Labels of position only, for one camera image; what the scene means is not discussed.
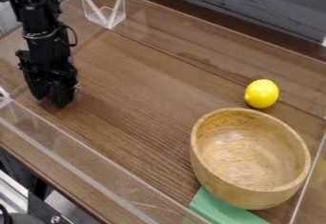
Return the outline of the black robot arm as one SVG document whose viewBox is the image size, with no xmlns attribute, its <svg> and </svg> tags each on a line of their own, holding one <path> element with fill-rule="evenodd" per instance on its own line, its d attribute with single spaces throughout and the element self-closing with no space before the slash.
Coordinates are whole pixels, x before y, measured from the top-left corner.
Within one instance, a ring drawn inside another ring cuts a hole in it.
<svg viewBox="0 0 326 224">
<path fill-rule="evenodd" d="M 9 2 L 28 49 L 14 52 L 18 69 L 30 94 L 48 98 L 61 108 L 73 99 L 77 69 L 72 64 L 71 48 L 77 35 L 61 20 L 58 0 L 0 0 Z"/>
</svg>

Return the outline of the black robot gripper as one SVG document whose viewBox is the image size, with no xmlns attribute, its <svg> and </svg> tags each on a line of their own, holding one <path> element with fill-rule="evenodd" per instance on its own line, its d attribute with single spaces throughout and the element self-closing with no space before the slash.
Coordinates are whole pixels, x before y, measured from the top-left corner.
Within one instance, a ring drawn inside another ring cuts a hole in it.
<svg viewBox="0 0 326 224">
<path fill-rule="evenodd" d="M 28 49 L 17 50 L 14 55 L 30 94 L 37 100 L 49 95 L 52 104 L 61 108 L 75 94 L 77 69 L 71 63 L 71 48 L 77 42 L 68 41 L 68 27 L 40 36 L 25 33 L 22 37 Z"/>
</svg>

